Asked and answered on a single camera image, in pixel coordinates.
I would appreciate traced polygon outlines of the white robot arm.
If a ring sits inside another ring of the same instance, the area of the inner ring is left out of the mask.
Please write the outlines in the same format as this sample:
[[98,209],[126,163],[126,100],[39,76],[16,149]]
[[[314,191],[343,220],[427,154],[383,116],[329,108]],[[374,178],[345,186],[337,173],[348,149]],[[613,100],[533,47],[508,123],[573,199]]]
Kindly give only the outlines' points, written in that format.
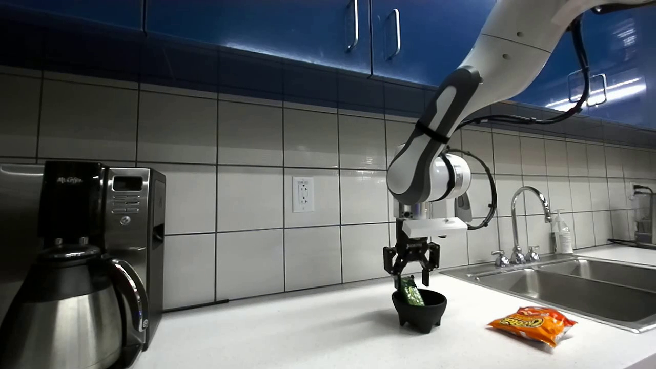
[[447,146],[466,119],[481,108],[521,95],[545,68],[567,30],[589,70],[581,17],[589,10],[653,7],[655,0],[499,0],[475,47],[415,123],[388,166],[388,191],[403,209],[449,199],[456,169]]

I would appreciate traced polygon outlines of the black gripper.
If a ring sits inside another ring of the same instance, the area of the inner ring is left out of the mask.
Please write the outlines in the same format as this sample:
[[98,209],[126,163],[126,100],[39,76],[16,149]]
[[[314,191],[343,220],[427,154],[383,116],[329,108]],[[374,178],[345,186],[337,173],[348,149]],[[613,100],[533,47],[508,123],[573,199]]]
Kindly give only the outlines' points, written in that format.
[[430,272],[440,269],[441,247],[428,243],[427,237],[401,240],[396,247],[383,249],[383,270],[389,277],[399,277],[409,262],[419,262],[422,267],[422,286],[428,287]]

